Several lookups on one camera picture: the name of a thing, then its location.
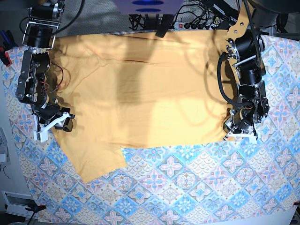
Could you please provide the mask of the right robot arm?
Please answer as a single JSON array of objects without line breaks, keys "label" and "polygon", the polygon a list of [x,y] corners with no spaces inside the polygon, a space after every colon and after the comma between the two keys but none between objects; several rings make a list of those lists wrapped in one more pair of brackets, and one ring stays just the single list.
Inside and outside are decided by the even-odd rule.
[{"label": "right robot arm", "polygon": [[36,128],[34,140],[46,142],[51,128],[70,132],[74,115],[69,108],[60,107],[49,96],[46,73],[52,62],[49,50],[54,47],[65,8],[63,0],[47,0],[30,7],[27,25],[23,30],[24,51],[21,72],[15,96],[19,102],[31,107]]}]

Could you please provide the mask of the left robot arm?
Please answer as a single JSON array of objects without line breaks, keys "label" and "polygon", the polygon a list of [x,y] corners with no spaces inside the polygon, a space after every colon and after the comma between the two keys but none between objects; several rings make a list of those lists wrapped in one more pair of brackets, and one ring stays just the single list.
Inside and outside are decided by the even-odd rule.
[{"label": "left robot arm", "polygon": [[[268,116],[269,102],[266,96],[266,74],[262,60],[265,44],[261,31],[275,21],[278,13],[269,0],[244,0],[238,20],[227,35],[226,50],[217,63],[217,81],[224,100],[233,106],[230,116],[224,122],[228,138],[248,138],[256,143],[258,133],[255,126]],[[230,63],[237,83],[237,99],[228,97],[223,89],[221,66],[224,61]]]}]

